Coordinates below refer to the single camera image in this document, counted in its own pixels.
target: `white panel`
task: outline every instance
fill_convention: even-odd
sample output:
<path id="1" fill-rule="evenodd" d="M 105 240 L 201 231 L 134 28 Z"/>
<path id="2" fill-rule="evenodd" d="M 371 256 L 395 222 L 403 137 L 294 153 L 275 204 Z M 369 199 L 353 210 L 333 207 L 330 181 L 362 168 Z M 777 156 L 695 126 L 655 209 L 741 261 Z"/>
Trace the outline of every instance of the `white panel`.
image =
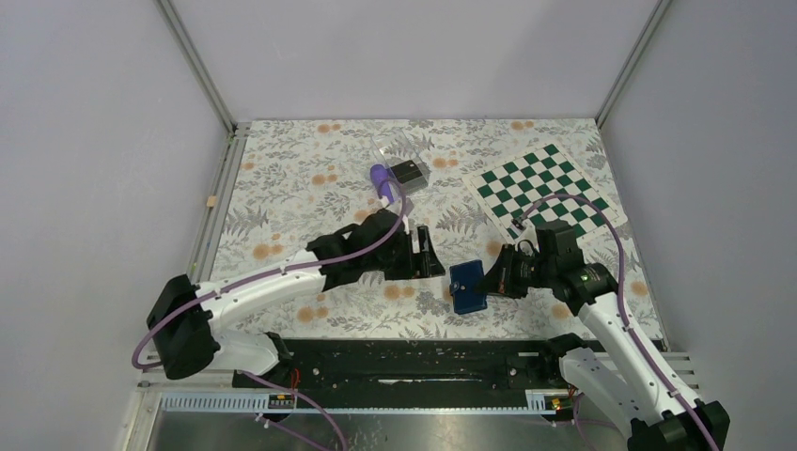
<path id="1" fill-rule="evenodd" d="M 656 0 L 176 0 L 232 115 L 594 117 Z"/>
<path id="2" fill-rule="evenodd" d="M 0 437 L 108 450 L 224 133 L 150 1 L 3 2 Z"/>
<path id="3" fill-rule="evenodd" d="M 795 17 L 794 0 L 673 2 L 604 128 L 667 335 L 730 413 L 727 449 L 794 447 Z"/>

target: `purple object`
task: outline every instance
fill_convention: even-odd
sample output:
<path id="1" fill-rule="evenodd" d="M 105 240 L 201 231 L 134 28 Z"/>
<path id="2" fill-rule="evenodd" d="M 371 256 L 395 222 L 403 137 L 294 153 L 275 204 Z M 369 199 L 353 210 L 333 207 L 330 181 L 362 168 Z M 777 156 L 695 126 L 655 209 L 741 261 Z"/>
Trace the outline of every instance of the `purple object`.
<path id="1" fill-rule="evenodd" d="M 383 183 L 390 179 L 390 173 L 381 164 L 371 166 L 371 183 L 374 184 L 379 197 L 387 197 L 387 203 L 393 203 L 393 193 L 390 191 L 390 184 Z"/>

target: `checkerboard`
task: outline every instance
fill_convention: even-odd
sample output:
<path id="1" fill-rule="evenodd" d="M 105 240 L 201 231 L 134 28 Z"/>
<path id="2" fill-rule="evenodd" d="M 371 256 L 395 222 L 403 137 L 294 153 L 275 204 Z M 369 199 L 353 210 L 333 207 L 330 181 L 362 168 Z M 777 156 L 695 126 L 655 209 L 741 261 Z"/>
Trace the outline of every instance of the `checkerboard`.
<path id="1" fill-rule="evenodd" d="M 554 219 L 572 225 L 579 242 L 589 241 L 601 233 L 603 219 L 598 213 L 572 199 L 554 199 L 540 206 L 525 219 L 525 231 L 512 224 L 512 219 L 519 217 L 532 203 L 552 193 L 585 197 L 601 209 L 613 226 L 627 221 L 617 205 L 555 144 L 509 157 L 490 170 L 465 176 L 463 181 L 509 242 L 529 239 L 536 244 L 534 226 Z"/>

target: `leaf pattern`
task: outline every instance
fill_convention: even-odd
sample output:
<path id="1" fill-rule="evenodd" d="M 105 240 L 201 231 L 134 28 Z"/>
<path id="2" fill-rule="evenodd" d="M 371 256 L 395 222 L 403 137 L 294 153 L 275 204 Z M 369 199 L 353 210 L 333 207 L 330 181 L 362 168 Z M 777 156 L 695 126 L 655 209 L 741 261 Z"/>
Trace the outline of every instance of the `leaf pattern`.
<path id="1" fill-rule="evenodd" d="M 561 142 L 619 205 L 592 119 L 255 121 L 211 278 L 276 262 L 377 209 L 379 199 L 368 178 L 375 163 L 371 138 L 394 130 L 404 131 L 430 168 L 429 187 L 411 196 L 410 222 L 412 228 L 430 227 L 434 249 L 446 267 L 480 259 L 488 270 L 495 261 L 492 243 L 502 241 L 464 188 L 462 177 L 540 142 Z M 629 307 L 649 336 L 661 337 L 650 296 L 632 290 L 632 284 L 644 283 L 645 277 L 631 228 L 626 224 L 618 233 L 626 251 Z M 585 252 L 588 259 L 610 269 L 618 264 L 608 232 L 589 241 Z M 250 334 L 277 332 L 288 337 L 543 339 L 569 332 L 592 337 L 577 319 L 557 316 L 561 303 L 550 290 L 532 290 L 522 300 L 491 296 L 486 310 L 460 316 L 445 296 L 448 284 L 447 276 L 386 281 L 381 272 L 367 272 L 357 283 L 322 296 L 269 305 L 235 327 Z"/>

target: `robotic arm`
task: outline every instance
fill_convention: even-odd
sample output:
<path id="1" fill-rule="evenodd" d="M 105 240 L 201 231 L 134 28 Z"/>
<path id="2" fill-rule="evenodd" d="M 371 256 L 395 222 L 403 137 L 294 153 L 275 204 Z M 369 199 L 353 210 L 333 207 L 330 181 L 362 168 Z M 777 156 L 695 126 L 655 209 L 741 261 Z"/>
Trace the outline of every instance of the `robotic arm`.
<path id="1" fill-rule="evenodd" d="M 551 288 L 598 338 L 622 378 L 609 371 L 575 334 L 549 341 L 540 375 L 578 387 L 628 439 L 631 450 L 703 449 L 696 417 L 721 448 L 729 418 L 718 401 L 706 404 L 670 367 L 644 334 L 628 305 L 618 303 L 617 281 L 601 264 L 585 264 L 573 228 L 561 220 L 537 228 L 539 251 L 531 255 L 506 244 L 476 290 L 522 298 L 530 288 Z M 647 352 L 647 357 L 640 350 Z M 668 379 L 662 382 L 648 358 Z M 692 412 L 678 400 L 682 397 Z"/>
<path id="2" fill-rule="evenodd" d="M 429 229 L 417 228 L 418 251 L 406 217 L 386 242 L 362 256 L 345 256 L 381 239 L 399 217 L 378 210 L 361 225 L 347 225 L 323 235 L 307 247 L 270 267 L 220 282 L 192 285 L 187 275 L 170 280 L 147 318 L 152 329 L 175 309 L 199 297 L 219 293 L 189 309 L 153 337 L 167 378 L 183 379 L 204 369 L 245 370 L 264 374 L 289 359 L 279 335 L 250 335 L 229 329 L 241 319 L 272 303 L 322 293 L 359 280 L 364 272 L 382 271 L 386 280 L 436 277 L 445 268 L 434 254 Z M 322 260 L 337 263 L 318 265 Z"/>

